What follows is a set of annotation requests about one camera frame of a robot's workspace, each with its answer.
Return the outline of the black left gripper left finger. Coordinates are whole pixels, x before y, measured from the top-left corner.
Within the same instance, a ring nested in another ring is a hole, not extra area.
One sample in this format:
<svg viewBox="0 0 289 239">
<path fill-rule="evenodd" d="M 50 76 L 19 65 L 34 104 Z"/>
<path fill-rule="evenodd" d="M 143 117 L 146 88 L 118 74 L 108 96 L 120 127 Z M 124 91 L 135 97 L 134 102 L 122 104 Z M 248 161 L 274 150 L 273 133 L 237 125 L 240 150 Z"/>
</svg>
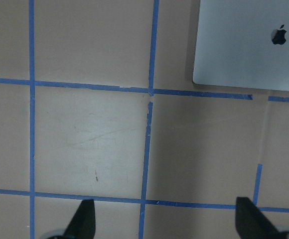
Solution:
<svg viewBox="0 0 289 239">
<path fill-rule="evenodd" d="M 67 226 L 65 239 L 93 239 L 96 232 L 95 204 L 93 199 L 83 200 Z"/>
</svg>

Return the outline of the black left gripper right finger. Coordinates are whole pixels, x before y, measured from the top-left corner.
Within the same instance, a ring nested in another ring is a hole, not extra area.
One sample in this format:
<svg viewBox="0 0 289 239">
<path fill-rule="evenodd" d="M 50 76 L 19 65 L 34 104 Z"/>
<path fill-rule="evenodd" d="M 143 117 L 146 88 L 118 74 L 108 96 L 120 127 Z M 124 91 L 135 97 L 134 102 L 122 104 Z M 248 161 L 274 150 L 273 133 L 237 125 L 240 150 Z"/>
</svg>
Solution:
<svg viewBox="0 0 289 239">
<path fill-rule="evenodd" d="M 289 239 L 280 232 L 248 197 L 236 198 L 235 228 L 241 239 Z"/>
</svg>

